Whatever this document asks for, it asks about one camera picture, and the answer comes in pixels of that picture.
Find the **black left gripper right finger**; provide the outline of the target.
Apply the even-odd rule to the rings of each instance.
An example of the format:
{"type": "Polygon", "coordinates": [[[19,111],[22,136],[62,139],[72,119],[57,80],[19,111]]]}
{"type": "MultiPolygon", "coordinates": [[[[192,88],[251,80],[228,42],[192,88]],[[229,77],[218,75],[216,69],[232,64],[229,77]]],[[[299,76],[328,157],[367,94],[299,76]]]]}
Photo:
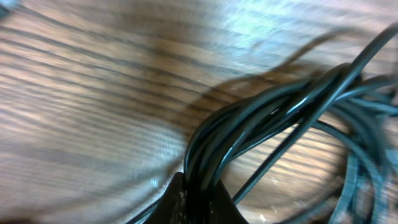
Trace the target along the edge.
{"type": "Polygon", "coordinates": [[[220,180],[211,201],[211,224],[248,224],[220,180]]]}

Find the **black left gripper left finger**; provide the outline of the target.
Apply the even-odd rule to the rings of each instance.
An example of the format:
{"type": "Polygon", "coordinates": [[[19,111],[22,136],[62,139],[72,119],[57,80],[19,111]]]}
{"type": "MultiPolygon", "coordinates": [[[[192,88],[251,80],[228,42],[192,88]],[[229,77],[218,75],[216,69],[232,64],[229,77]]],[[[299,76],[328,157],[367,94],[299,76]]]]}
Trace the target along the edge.
{"type": "Polygon", "coordinates": [[[155,210],[144,224],[186,224],[184,174],[175,173],[155,210]]]}

